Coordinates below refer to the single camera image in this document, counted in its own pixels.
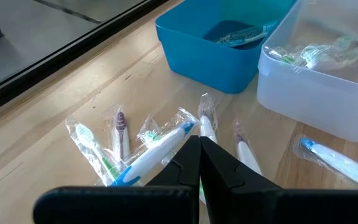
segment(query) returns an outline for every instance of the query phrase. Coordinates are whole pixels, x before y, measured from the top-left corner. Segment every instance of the plastic-wrapped toothbrush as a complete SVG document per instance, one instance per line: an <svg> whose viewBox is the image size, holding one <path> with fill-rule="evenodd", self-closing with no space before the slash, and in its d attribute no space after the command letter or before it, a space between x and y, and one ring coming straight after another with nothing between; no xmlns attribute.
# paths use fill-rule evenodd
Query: plastic-wrapped toothbrush
<svg viewBox="0 0 358 224"><path fill-rule="evenodd" d="M139 179L145 179L159 163L166 165L163 161L169 162L197 125L198 120L183 108L179 108L178 113L162 128L149 116L138 134L144 144L126 158L124 162L128 167L119 169L124 172L112 185L134 185Z"/></svg>
<svg viewBox="0 0 358 224"><path fill-rule="evenodd" d="M358 183L358 162L304 136L294 145L294 153L326 166Z"/></svg>
<svg viewBox="0 0 358 224"><path fill-rule="evenodd" d="M116 186L131 186L150 172L161 160L181 144L193 128L194 123L187 121L161 139L152 142L149 150L137 158L113 183Z"/></svg>
<svg viewBox="0 0 358 224"><path fill-rule="evenodd" d="M358 62L358 47L351 47L357 38L342 36L332 45L298 46L294 49L283 47L270 48L265 46L268 54L285 63L294 65L296 72L303 69L339 70L355 65Z"/></svg>
<svg viewBox="0 0 358 224"><path fill-rule="evenodd" d="M70 137L77 145L80 152L86 157L94 171L102 180L105 186L109 186L119 176L116 166L122 164L109 157L96 140L92 131L84 124L81 124L73 117L66 119L66 127Z"/></svg>
<svg viewBox="0 0 358 224"><path fill-rule="evenodd" d="M124 159L131 153L124 110L121 106L115 106L105 119L110 131L112 153L117 159Z"/></svg>
<svg viewBox="0 0 358 224"><path fill-rule="evenodd" d="M251 168L259 175L263 175L262 171L260 170L259 163L257 162L254 153L252 153L248 145L248 141L246 140L245 135L242 132L241 124L238 119L234 121L234 134L236 137L237 155L239 161L245 164L247 167Z"/></svg>
<svg viewBox="0 0 358 224"><path fill-rule="evenodd" d="M217 143L215 132L218 130L218 121L214 101L209 93L201 96L198 105L198 117L200 118L200 136L209 137L210 140Z"/></svg>
<svg viewBox="0 0 358 224"><path fill-rule="evenodd" d="M262 27L251 27L232 32L224 37L214 40L215 43L227 47L239 47L266 37L276 27L277 21L269 22Z"/></svg>

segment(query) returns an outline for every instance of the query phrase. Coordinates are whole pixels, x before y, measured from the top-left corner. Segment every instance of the toothbrush in bin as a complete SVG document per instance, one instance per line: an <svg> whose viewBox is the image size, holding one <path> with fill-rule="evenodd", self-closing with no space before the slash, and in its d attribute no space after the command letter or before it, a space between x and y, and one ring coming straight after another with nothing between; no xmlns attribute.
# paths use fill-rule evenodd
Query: toothbrush in bin
<svg viewBox="0 0 358 224"><path fill-rule="evenodd" d="M232 32L224 37L216 39L214 42L224 45L226 47L239 47L245 44L255 42L263 39L273 31L276 27L277 21L269 22L261 27L250 27L239 31Z"/></svg>
<svg viewBox="0 0 358 224"><path fill-rule="evenodd" d="M194 123L185 122L157 141L153 141L139 158L137 158L112 184L112 186L131 186L150 172L162 159L172 152L193 128Z"/></svg>

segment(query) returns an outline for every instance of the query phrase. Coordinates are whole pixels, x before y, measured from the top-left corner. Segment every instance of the plastic packaging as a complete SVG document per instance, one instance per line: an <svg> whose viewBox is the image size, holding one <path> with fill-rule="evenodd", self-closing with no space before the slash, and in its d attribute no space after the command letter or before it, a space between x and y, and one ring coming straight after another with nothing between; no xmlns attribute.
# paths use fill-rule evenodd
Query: plastic packaging
<svg viewBox="0 0 358 224"><path fill-rule="evenodd" d="M216 119L214 100L209 93L201 96L198 117L200 118L200 136L209 137L210 140L217 143L218 120Z"/></svg>
<svg viewBox="0 0 358 224"><path fill-rule="evenodd" d="M299 136L296 139L293 152L302 159L325 166L358 183L358 163L356 161L306 136Z"/></svg>
<svg viewBox="0 0 358 224"><path fill-rule="evenodd" d="M125 114L121 106L112 110L106 118L111 137L111 150L114 157L123 159L131 153L129 145L128 127Z"/></svg>
<svg viewBox="0 0 358 224"><path fill-rule="evenodd" d="M136 135L138 140L140 140L144 144L149 144L152 141L160 139L159 133L161 133L161 128L155 122L153 117L149 115L147 119L144 121L144 124L139 130L139 133Z"/></svg>
<svg viewBox="0 0 358 224"><path fill-rule="evenodd" d="M160 139L141 145L129 157L124 158L128 168L119 170L122 174L113 185L134 185L143 179L154 167L169 154L177 151L188 139L198 120L183 108L156 133Z"/></svg>
<svg viewBox="0 0 358 224"><path fill-rule="evenodd" d="M264 46L292 52L286 46L332 44L341 36L358 37L358 0L307 2L295 3ZM257 98L265 108L358 142L358 61L339 70L304 68L296 73L299 68L263 50L258 68Z"/></svg>
<svg viewBox="0 0 358 224"><path fill-rule="evenodd" d="M350 67L358 62L358 37L342 36L331 45L310 44L305 47L269 47L268 54L285 63L294 65L295 72L304 68L325 71Z"/></svg>
<svg viewBox="0 0 358 224"><path fill-rule="evenodd" d="M239 161L259 175L263 175L256 156L249 147L249 142L246 139L238 119L234 120L234 137L236 139L236 149Z"/></svg>
<svg viewBox="0 0 358 224"><path fill-rule="evenodd" d="M240 47L242 45L263 39L274 30L276 25L277 21L273 21L261 27L250 27L231 32L224 37L214 40L214 43L221 44L226 47Z"/></svg>
<svg viewBox="0 0 358 224"><path fill-rule="evenodd" d="M66 127L70 137L100 177L103 185L111 185L119 176L117 168L125 166L124 163L111 156L109 149L100 145L92 131L77 122L74 117L70 116L66 119Z"/></svg>

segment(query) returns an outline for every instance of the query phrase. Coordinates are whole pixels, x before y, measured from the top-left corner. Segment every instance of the toothbrush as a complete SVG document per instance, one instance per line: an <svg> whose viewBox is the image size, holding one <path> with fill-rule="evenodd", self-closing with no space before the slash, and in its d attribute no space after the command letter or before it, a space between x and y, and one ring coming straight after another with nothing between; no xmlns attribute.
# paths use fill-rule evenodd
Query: toothbrush
<svg viewBox="0 0 358 224"><path fill-rule="evenodd" d="M114 181L114 176L117 177L119 172L114 166L112 166L108 162L108 159L103 156L103 152L101 152L101 146L95 139L92 131L83 124L77 124L75 126L75 132L77 133L79 142L85 147L90 148L94 152L96 157L101 162L103 168L106 170L109 178Z"/></svg>
<svg viewBox="0 0 358 224"><path fill-rule="evenodd" d="M239 157L239 161L242 162L247 167L251 168L254 172L259 175L263 175L258 162L249 148L247 141L244 139L241 134L241 128L238 121L235 122L235 130L236 130L236 143L237 143L237 154Z"/></svg>
<svg viewBox="0 0 358 224"><path fill-rule="evenodd" d="M232 32L224 37L215 40L215 43L222 44L227 47L239 47L259 39L263 39L273 31L277 21L270 22L262 27L251 27L243 30Z"/></svg>
<svg viewBox="0 0 358 224"><path fill-rule="evenodd" d="M310 139L302 138L300 144L323 162L358 183L358 163Z"/></svg>
<svg viewBox="0 0 358 224"><path fill-rule="evenodd" d="M201 124L200 125L200 136L206 136L213 142L217 143L216 135L215 135L214 129L212 127L211 120L208 118L205 111L202 111L201 114L202 114L202 116L200 118L200 124ZM201 180L200 180L200 200L202 202L206 203L203 183L201 182Z"/></svg>
<svg viewBox="0 0 358 224"><path fill-rule="evenodd" d="M128 128L125 121L125 115L122 111L118 112L116 117L116 126L112 131L113 152L118 158L123 159L130 153Z"/></svg>
<svg viewBox="0 0 358 224"><path fill-rule="evenodd" d="M137 158L112 184L112 186L131 186L150 172L162 159L172 152L193 128L194 123L189 121L175 128L160 140L149 144L149 150Z"/></svg>

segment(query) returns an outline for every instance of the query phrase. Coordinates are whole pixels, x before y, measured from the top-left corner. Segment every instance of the wooden surface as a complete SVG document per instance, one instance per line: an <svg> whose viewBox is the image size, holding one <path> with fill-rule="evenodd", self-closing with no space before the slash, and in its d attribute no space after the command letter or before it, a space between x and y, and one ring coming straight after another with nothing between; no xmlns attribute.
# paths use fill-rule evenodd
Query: wooden surface
<svg viewBox="0 0 358 224"><path fill-rule="evenodd" d="M241 94L227 95L170 71L155 33L155 18L170 1L111 37L0 109L0 223L32 223L35 199L61 185L93 185L96 174L70 139L68 115L87 125L108 147L101 118L121 104L131 144L148 114L166 123L179 106L196 114L200 96L216 99L218 143L235 154L232 121L242 120L266 178L284 188L358 189L358 185L293 155L299 134L358 161L358 144L265 109L256 99L257 77ZM200 223L207 223L201 206Z"/></svg>

